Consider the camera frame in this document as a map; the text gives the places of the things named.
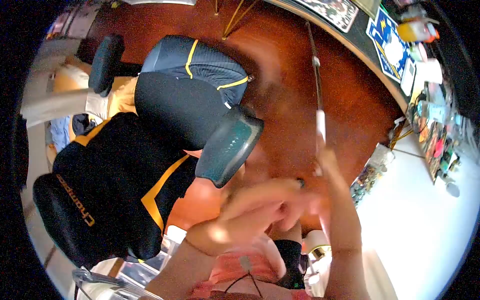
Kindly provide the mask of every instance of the sticker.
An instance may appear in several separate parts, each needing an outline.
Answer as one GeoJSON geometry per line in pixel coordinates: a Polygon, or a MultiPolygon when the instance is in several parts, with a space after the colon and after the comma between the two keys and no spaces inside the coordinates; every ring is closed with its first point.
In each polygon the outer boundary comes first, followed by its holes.
{"type": "Polygon", "coordinates": [[[375,21],[369,19],[366,33],[377,50],[384,74],[400,83],[410,49],[398,36],[396,26],[397,23],[379,8],[375,21]]]}

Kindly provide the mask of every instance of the cable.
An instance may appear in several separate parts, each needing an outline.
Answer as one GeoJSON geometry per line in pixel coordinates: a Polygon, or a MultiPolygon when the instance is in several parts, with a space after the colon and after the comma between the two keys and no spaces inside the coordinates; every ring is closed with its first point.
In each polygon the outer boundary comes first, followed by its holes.
{"type": "Polygon", "coordinates": [[[236,279],[234,282],[232,282],[232,283],[228,286],[228,288],[227,288],[223,293],[226,294],[227,291],[228,291],[234,284],[236,284],[237,282],[239,282],[240,280],[244,279],[244,278],[247,277],[247,276],[250,276],[250,278],[251,278],[252,281],[253,281],[253,285],[255,285],[255,288],[257,289],[258,295],[260,296],[261,299],[263,299],[264,297],[262,296],[262,293],[260,292],[260,289],[258,288],[257,283],[255,282],[255,279],[253,278],[253,275],[250,273],[250,271],[249,271],[247,274],[245,274],[245,275],[243,275],[242,277],[240,277],[239,279],[236,279]]]}
{"type": "Polygon", "coordinates": [[[412,130],[413,132],[416,134],[416,135],[419,135],[421,134],[425,128],[427,127],[428,125],[428,120],[425,121],[425,126],[423,126],[423,128],[419,131],[419,132],[415,132],[415,127],[414,127],[414,123],[413,123],[413,119],[415,118],[415,111],[418,113],[418,103],[420,102],[419,98],[420,96],[422,96],[422,100],[425,100],[426,99],[426,95],[424,93],[420,93],[417,98],[415,99],[415,103],[412,104],[412,122],[411,122],[411,125],[412,125],[412,130]]]}
{"type": "Polygon", "coordinates": [[[260,292],[260,289],[258,288],[257,283],[255,282],[255,279],[253,279],[252,274],[250,274],[250,271],[248,272],[248,275],[250,275],[250,278],[253,281],[253,285],[255,285],[255,288],[257,289],[258,295],[260,296],[261,299],[263,299],[264,297],[262,296],[262,293],[260,292]]]}
{"type": "Polygon", "coordinates": [[[237,280],[235,280],[234,282],[232,282],[232,284],[228,286],[228,288],[224,291],[224,293],[226,294],[227,291],[228,291],[234,284],[236,284],[236,283],[239,282],[240,280],[242,280],[242,279],[244,279],[245,277],[247,277],[248,274],[250,274],[250,272],[248,272],[247,274],[243,275],[243,276],[240,277],[239,279],[237,279],[237,280]]]}

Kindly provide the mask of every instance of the leg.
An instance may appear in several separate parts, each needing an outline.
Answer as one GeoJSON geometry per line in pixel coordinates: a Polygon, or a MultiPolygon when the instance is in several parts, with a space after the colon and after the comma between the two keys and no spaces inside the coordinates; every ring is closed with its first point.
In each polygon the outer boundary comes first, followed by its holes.
{"type": "Polygon", "coordinates": [[[273,240],[292,240],[301,244],[301,225],[297,223],[287,231],[282,231],[277,223],[272,224],[272,229],[268,236],[273,240]]]}
{"type": "Polygon", "coordinates": [[[303,274],[299,270],[301,256],[301,226],[297,222],[288,231],[281,231],[276,224],[272,225],[269,234],[274,241],[280,256],[285,262],[287,273],[276,284],[288,289],[303,289],[303,274]]]}

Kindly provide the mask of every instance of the chair armrest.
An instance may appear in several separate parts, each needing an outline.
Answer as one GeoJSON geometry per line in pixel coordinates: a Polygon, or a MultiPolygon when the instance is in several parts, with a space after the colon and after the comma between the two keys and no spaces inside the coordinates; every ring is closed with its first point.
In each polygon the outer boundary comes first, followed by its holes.
{"type": "Polygon", "coordinates": [[[88,87],[96,94],[107,96],[112,89],[120,59],[125,50],[123,37],[111,34],[104,37],[95,52],[88,87]]]}

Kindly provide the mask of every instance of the wooden floor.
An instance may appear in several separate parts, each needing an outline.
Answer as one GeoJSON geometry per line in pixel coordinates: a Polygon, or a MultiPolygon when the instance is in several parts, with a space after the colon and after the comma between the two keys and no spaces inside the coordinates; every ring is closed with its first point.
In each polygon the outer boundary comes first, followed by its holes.
{"type": "MultiPolygon", "coordinates": [[[[145,4],[104,8],[98,14],[82,53],[88,60],[103,36],[122,34],[123,61],[143,63],[165,35],[197,38],[240,63],[256,80],[243,103],[265,121],[264,133],[246,163],[250,180],[303,177],[307,188],[327,197],[322,179],[312,176],[315,147],[316,93],[311,48],[305,22],[271,4],[258,3],[226,41],[222,30],[238,1],[199,0],[195,6],[145,4]]],[[[314,37],[321,61],[327,142],[352,182],[378,142],[387,141],[393,120],[402,112],[380,80],[348,49],[320,28],[314,37]]],[[[197,179],[170,215],[170,224],[187,229],[218,214],[220,191],[197,179]]],[[[320,228],[318,218],[304,216],[303,231],[320,228]]]]}

